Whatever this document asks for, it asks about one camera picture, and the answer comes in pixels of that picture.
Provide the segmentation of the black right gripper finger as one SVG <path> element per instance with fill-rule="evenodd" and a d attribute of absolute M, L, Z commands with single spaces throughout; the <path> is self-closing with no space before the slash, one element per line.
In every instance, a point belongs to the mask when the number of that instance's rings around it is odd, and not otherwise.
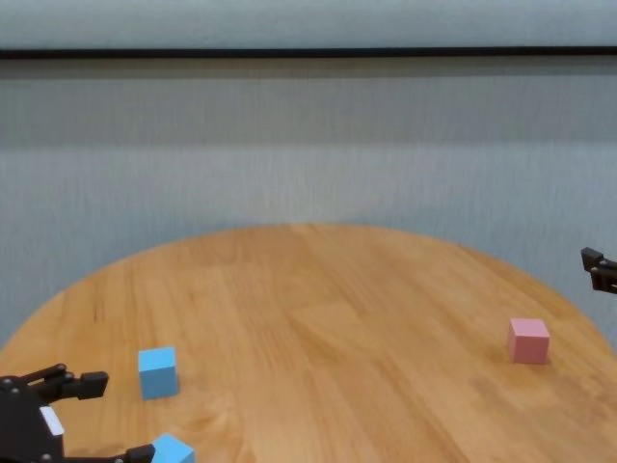
<path fill-rule="evenodd" d="M 596 291 L 616 293 L 616 262 L 606 259 L 602 253 L 585 247 L 580 251 L 583 269 L 590 275 L 592 288 Z"/>

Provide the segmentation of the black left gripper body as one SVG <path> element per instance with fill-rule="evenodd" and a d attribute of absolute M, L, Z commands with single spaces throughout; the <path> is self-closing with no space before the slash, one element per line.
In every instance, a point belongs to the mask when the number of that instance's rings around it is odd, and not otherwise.
<path fill-rule="evenodd" d="M 54 413 L 41 409 L 59 400 L 70 378 L 29 384 L 1 379 L 1 461 L 64 462 L 64 429 Z"/>

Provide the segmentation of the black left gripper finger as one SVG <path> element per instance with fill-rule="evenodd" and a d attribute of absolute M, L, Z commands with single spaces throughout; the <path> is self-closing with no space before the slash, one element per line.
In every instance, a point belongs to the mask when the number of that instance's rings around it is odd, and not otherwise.
<path fill-rule="evenodd" d="M 78 400 L 102 397 L 109 381 L 105 371 L 86 372 L 76 377 L 65 364 L 57 364 L 21 377 L 41 400 Z"/>
<path fill-rule="evenodd" d="M 151 463 L 155 456 L 155 446 L 147 444 L 128 449 L 123 454 L 111 456 L 73 456 L 65 457 L 65 463 Z"/>

